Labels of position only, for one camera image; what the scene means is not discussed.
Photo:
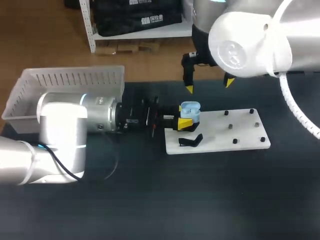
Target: black table surface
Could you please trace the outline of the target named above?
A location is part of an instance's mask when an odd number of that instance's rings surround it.
[[[320,74],[290,76],[293,96],[320,125]],[[267,150],[167,155],[164,131],[90,135],[86,174],[103,184],[0,187],[1,239],[319,239],[320,143],[294,118],[275,78],[126,83],[160,104],[199,101],[202,111],[256,108]],[[6,126],[3,136],[31,141]]]

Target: white spiral cable wrap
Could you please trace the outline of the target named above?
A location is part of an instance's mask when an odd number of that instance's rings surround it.
[[[274,34],[273,28],[277,27],[280,24],[280,20],[285,13],[286,9],[290,5],[290,3],[293,0],[284,0],[278,10],[276,11],[270,25],[269,29],[266,32],[266,41],[268,48],[270,50],[270,54],[268,54],[268,61],[266,62],[266,70],[269,73],[270,76],[279,78],[281,91],[283,94],[283,97],[286,101],[286,104],[289,106],[291,112],[293,115],[298,119],[298,121],[317,139],[320,140],[320,128],[318,128],[300,109],[300,107],[297,105],[295,99],[293,98],[289,85],[288,85],[288,79],[287,79],[287,73],[282,72],[279,75],[274,74],[274,68],[273,68],[273,62],[274,62],[274,50],[272,48],[273,45],[273,38],[276,38],[277,35]]]
[[[287,75],[282,73],[280,75],[280,86],[282,90],[282,94],[286,101],[286,104],[289,106],[293,115],[298,119],[298,121],[317,139],[320,140],[320,128],[318,128],[305,114],[299,106],[297,105],[296,101],[292,97],[290,92],[290,88],[288,85]]]

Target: wooden floor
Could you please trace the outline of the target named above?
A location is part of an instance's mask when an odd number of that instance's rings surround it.
[[[181,80],[182,55],[194,50],[187,39],[168,42],[157,53],[91,54],[81,11],[66,9],[63,0],[2,0],[0,30],[0,113],[26,68],[124,65],[127,82]],[[222,76],[212,67],[195,72],[196,79]]]

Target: black bag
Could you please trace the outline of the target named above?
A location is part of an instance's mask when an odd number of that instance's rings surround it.
[[[154,10],[181,11],[182,0],[95,0],[93,13],[128,14]]]
[[[95,17],[97,31],[103,37],[129,34],[181,22],[180,11],[147,11]]]

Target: blue plastic part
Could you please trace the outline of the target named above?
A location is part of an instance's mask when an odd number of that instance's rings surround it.
[[[201,105],[197,101],[185,101],[181,104],[180,117],[182,119],[192,119],[194,124],[200,122]]]

